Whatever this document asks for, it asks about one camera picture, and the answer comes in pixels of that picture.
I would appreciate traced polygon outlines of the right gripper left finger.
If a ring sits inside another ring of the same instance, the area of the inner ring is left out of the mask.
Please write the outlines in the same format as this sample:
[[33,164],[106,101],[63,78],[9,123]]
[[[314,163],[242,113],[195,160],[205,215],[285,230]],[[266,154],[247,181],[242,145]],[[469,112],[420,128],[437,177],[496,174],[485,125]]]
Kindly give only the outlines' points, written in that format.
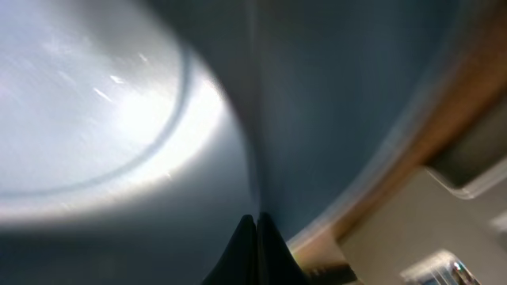
[[257,230],[252,215],[243,215],[215,267],[202,285],[255,285]]

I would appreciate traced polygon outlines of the blue plate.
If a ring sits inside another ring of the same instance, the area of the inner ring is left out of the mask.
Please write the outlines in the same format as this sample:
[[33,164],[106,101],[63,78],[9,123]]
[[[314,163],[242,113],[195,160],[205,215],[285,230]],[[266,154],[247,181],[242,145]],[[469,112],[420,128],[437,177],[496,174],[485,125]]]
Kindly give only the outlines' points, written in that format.
[[4,1],[1,281],[201,284],[391,163],[467,1]]

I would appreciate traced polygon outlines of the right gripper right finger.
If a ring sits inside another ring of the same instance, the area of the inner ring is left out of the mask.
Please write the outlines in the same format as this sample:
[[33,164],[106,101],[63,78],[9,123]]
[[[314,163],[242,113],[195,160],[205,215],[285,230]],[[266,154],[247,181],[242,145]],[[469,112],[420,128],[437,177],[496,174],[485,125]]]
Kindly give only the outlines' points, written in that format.
[[257,258],[262,285],[308,285],[271,216],[262,212],[257,221]]

